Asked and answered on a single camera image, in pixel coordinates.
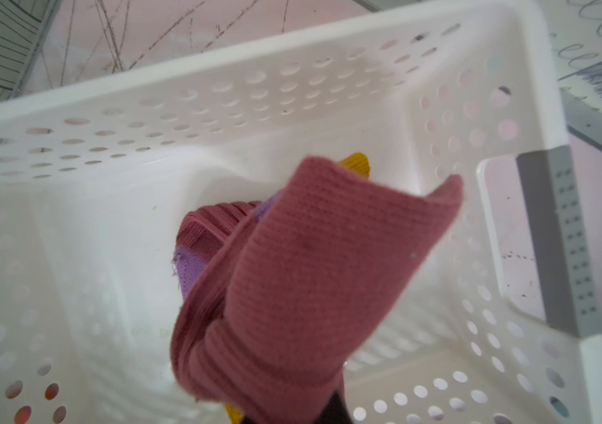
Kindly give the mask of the maroon purple toe sock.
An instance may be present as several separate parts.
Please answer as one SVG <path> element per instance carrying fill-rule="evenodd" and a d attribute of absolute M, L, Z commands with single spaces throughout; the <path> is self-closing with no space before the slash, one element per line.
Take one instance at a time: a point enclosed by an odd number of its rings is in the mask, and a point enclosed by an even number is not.
<path fill-rule="evenodd" d="M 184 300 L 235 228 L 260 204 L 261 201 L 218 203 L 198 208 L 184 217 L 173 257 Z"/>

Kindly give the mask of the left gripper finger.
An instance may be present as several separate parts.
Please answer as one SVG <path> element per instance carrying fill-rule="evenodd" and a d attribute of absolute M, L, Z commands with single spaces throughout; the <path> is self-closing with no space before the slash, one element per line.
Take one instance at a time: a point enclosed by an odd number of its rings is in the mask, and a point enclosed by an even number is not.
<path fill-rule="evenodd" d="M 336 391 L 327 402 L 318 417 L 318 424 L 352 424 L 353 421 L 347 410 L 341 392 Z"/>

